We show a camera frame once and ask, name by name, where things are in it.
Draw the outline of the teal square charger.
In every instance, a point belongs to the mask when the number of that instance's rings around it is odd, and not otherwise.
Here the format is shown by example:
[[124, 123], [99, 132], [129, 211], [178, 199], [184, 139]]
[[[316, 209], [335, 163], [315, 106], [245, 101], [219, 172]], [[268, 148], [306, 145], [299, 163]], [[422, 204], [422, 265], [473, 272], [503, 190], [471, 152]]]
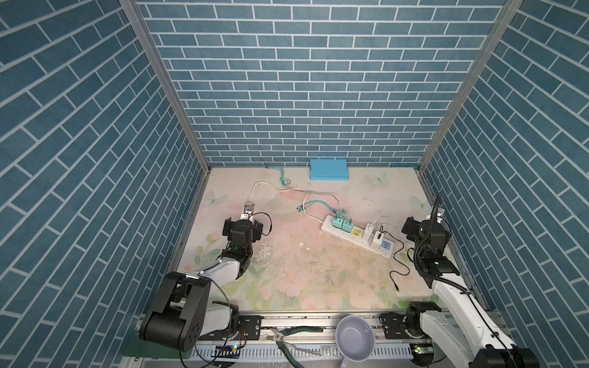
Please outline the teal square charger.
[[[307, 212], [308, 208], [311, 205], [319, 203], [319, 204], [324, 205], [329, 210], [329, 212], [332, 214], [332, 216], [334, 216], [334, 219], [332, 220], [332, 224], [334, 225], [335, 228], [342, 229], [343, 225], [347, 224], [349, 222], [348, 216], [347, 216], [345, 210], [341, 207], [341, 203], [340, 203], [339, 199], [333, 193], [319, 193], [316, 191], [306, 190], [306, 189], [303, 189], [300, 187], [292, 186], [291, 180], [285, 176], [285, 170], [283, 170], [282, 168], [276, 168], [276, 170], [278, 170], [280, 173], [279, 181], [282, 184], [282, 186], [285, 188], [285, 190], [305, 194], [305, 198], [304, 198], [302, 204], [298, 207], [299, 212], [303, 212], [307, 217], [313, 218], [317, 221], [320, 221], [320, 219], [318, 217], [309, 215]], [[331, 196], [336, 201], [337, 207], [334, 208], [331, 205], [327, 204], [325, 201], [320, 200], [320, 199], [309, 200], [308, 197], [310, 195]]]

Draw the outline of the teal plug adapter with prongs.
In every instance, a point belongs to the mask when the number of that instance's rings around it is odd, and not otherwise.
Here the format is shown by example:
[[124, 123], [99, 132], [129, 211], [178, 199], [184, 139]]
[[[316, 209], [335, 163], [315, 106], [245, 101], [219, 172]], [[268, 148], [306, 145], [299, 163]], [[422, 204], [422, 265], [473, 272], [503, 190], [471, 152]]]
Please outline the teal plug adapter with prongs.
[[351, 216], [348, 215], [345, 209], [335, 209], [324, 201], [311, 200], [299, 205], [297, 210], [299, 212], [305, 213], [306, 216], [310, 217], [310, 215], [307, 213], [307, 209], [314, 204], [322, 204], [329, 210], [329, 212], [334, 216], [334, 219], [332, 220], [332, 226], [334, 228], [338, 228], [348, 233], [352, 232], [354, 224], [352, 222]]

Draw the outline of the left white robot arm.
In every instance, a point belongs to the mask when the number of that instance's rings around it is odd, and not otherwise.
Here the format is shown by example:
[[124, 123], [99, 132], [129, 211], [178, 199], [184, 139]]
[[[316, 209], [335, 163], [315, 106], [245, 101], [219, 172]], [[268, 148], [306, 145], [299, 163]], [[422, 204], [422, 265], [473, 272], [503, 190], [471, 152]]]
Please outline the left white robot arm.
[[171, 271], [164, 276], [140, 327], [141, 340], [188, 352], [202, 335], [236, 334], [239, 307], [228, 298], [211, 301], [210, 296], [245, 274], [263, 224], [245, 215], [237, 221], [228, 218], [222, 235], [228, 243], [214, 265], [196, 274]]

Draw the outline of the white charger with black cable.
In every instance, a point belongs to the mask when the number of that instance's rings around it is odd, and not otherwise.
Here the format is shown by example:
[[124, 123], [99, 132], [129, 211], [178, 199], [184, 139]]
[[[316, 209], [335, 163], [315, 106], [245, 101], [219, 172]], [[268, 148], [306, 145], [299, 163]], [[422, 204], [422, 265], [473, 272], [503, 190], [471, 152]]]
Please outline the white charger with black cable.
[[397, 255], [405, 249], [404, 242], [398, 239], [397, 237], [392, 236], [392, 234], [389, 231], [384, 231], [382, 226], [379, 228], [378, 231], [376, 231], [373, 238], [373, 243], [378, 244], [380, 250], [390, 251], [391, 259], [393, 259], [395, 262], [397, 262], [398, 265], [400, 265], [401, 268], [403, 268], [403, 271], [392, 270], [389, 272], [389, 276], [394, 284], [394, 288], [396, 289], [396, 291], [400, 291], [400, 287], [395, 281], [394, 275], [397, 274], [401, 277], [406, 277], [410, 275], [410, 268], [397, 257]]

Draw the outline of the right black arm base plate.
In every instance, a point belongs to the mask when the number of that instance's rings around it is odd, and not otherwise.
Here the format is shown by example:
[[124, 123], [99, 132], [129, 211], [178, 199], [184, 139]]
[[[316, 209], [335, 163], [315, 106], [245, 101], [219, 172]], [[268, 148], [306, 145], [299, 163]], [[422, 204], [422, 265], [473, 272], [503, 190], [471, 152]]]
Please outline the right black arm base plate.
[[383, 326], [385, 338], [388, 340], [430, 339], [430, 336], [422, 331], [417, 317], [408, 317], [405, 314], [386, 312], [380, 314], [378, 320]]

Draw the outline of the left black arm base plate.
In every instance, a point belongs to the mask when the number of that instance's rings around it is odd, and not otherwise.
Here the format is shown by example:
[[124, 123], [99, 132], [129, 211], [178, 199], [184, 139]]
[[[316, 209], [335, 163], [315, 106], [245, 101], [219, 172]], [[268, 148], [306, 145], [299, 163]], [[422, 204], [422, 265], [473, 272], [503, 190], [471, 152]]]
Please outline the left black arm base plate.
[[235, 325], [234, 334], [229, 335], [226, 331], [213, 331], [209, 334], [203, 334], [199, 341], [225, 341], [227, 337], [230, 340], [237, 340], [241, 333], [247, 335], [247, 340], [259, 340], [262, 328], [261, 315], [245, 315], [239, 317], [239, 322]]

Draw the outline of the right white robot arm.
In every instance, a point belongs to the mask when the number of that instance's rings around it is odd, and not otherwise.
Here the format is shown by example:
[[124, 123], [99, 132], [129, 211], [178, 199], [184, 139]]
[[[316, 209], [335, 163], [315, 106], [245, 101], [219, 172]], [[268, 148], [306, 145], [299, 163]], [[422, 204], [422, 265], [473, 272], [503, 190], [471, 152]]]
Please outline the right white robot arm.
[[428, 337], [456, 367], [539, 367], [535, 354], [505, 334], [473, 296], [458, 268], [443, 253], [451, 237], [432, 215], [406, 219], [401, 230], [413, 241], [413, 264], [426, 286], [446, 305], [457, 326], [434, 302], [412, 302], [406, 310], [406, 332]]

